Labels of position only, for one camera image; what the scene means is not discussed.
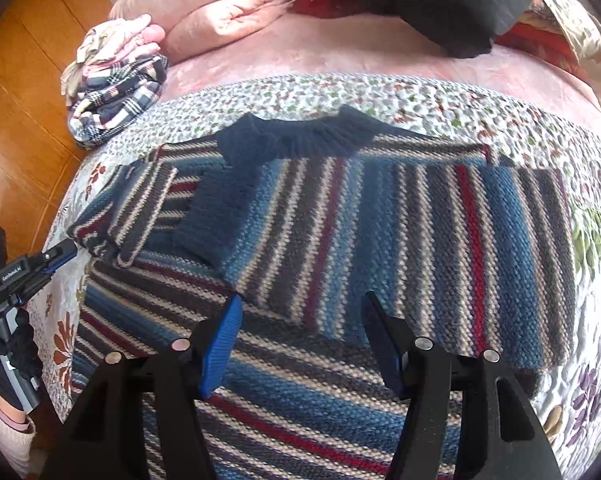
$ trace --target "red stripe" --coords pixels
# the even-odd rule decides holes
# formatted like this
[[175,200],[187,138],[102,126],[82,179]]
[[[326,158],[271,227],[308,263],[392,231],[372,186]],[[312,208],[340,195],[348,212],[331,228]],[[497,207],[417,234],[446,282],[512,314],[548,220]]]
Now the red stripe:
[[101,218],[91,222],[91,224],[87,224],[85,227],[78,230],[76,233],[77,238],[84,238],[85,235],[88,235],[91,232],[97,231],[98,228],[105,223],[109,223],[111,220],[109,213],[105,213]]
[[169,186],[168,193],[177,193],[179,191],[196,191],[198,182],[178,182]]
[[175,280],[179,280],[180,282],[189,283],[190,285],[199,286],[204,290],[209,290],[210,292],[215,292],[216,294],[222,294],[226,296],[230,296],[234,294],[234,291],[225,285],[219,285],[218,283],[207,281],[203,278],[196,278],[195,276],[190,276],[187,274],[182,274],[173,269],[168,269],[167,267],[161,267],[154,264],[149,264],[147,262],[134,262],[134,267],[137,269],[148,270],[149,272],[154,272],[155,274],[160,274],[161,276],[167,276],[168,278],[173,278]]
[[492,150],[487,144],[483,144],[483,155],[485,155],[485,162],[488,166],[493,166],[494,161],[492,160]]
[[77,380],[74,380],[74,379],[71,380],[71,387],[74,388],[78,394],[82,393],[86,386],[87,386],[86,384],[83,385],[83,384],[79,383]]
[[479,230],[479,216],[476,212],[476,200],[469,183],[469,172],[466,166],[456,166],[456,176],[458,177],[465,206],[465,215],[469,228],[469,238],[471,240],[471,264],[473,271],[473,307],[474,307],[474,343],[476,343],[476,352],[482,352],[487,349],[485,345],[485,266],[483,262],[483,242]]
[[363,471],[371,471],[383,475],[389,471],[389,465],[386,465],[383,462],[378,462],[369,458],[356,456],[346,451],[324,446],[323,444],[319,444],[314,440],[310,440],[309,438],[291,433],[280,426],[274,426],[266,420],[249,413],[243,408],[235,405],[233,402],[230,402],[229,400],[218,395],[213,395],[210,397],[208,402],[216,406],[218,409],[223,410],[223,412],[227,413],[228,415],[231,415],[236,420],[239,420],[255,430],[260,431],[260,433],[266,434],[271,438],[275,438],[276,440],[289,444],[297,449],[302,449],[323,458],[327,458],[333,462],[345,464]]
[[147,352],[136,348],[130,341],[118,335],[116,332],[105,326],[98,319],[86,312],[84,309],[80,311],[80,318],[93,326],[98,332],[103,334],[109,341],[119,346],[122,350],[131,354],[134,357],[145,357]]
[[319,250],[314,262],[314,272],[311,282],[309,282],[307,303],[305,304],[305,313],[303,323],[309,330],[314,330],[316,325],[316,309],[319,306],[319,297],[321,294],[321,278],[325,261],[327,260],[327,251],[331,241],[332,231],[336,219],[338,205],[338,194],[340,193],[341,183],[343,181],[343,160],[337,158],[334,165],[334,174],[332,177],[331,188],[329,189],[329,198],[327,200],[327,212],[325,213],[325,224],[319,241]]

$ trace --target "green leaf pattern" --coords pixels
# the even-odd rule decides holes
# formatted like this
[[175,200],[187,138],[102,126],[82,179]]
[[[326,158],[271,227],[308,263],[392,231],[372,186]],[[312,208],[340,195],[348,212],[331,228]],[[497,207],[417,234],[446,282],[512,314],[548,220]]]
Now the green leaf pattern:
[[593,280],[601,272],[601,212],[574,203],[571,212],[577,276],[585,269]]

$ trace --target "brown leaf pattern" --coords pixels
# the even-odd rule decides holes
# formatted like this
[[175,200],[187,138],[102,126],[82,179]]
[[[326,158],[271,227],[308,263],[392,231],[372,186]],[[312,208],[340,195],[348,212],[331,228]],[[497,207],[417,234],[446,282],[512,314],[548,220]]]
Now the brown leaf pattern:
[[92,192],[92,184],[98,181],[98,178],[107,171],[107,168],[103,166],[100,162],[96,165],[96,167],[92,170],[92,174],[89,177],[89,184],[85,188],[85,201],[89,199],[89,195]]
[[60,383],[68,395],[71,393],[71,353],[75,330],[75,325],[71,325],[69,312],[66,312],[65,320],[58,322],[58,333],[54,335],[56,350],[53,354],[53,360],[59,366]]
[[53,296],[51,294],[47,295],[47,299],[45,300],[45,317],[49,317],[50,311],[52,310],[53,305]]

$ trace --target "wooden floor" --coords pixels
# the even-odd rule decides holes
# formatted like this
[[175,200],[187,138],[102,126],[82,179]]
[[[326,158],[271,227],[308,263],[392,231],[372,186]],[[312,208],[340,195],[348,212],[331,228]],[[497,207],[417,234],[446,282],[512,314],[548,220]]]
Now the wooden floor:
[[40,250],[85,155],[59,78],[109,0],[13,0],[0,19],[0,224],[8,257]]

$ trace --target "black glove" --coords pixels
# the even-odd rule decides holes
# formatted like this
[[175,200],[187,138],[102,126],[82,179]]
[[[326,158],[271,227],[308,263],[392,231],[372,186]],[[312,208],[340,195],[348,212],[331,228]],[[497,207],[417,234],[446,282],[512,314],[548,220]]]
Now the black glove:
[[[18,369],[24,379],[39,378],[42,374],[42,361],[38,357],[38,347],[34,342],[34,329],[29,324],[29,313],[19,308],[16,314],[16,323],[18,328],[7,343],[3,343],[0,338],[0,356],[6,355],[11,365]],[[23,409],[23,405],[18,400],[1,361],[0,396],[16,409]]]

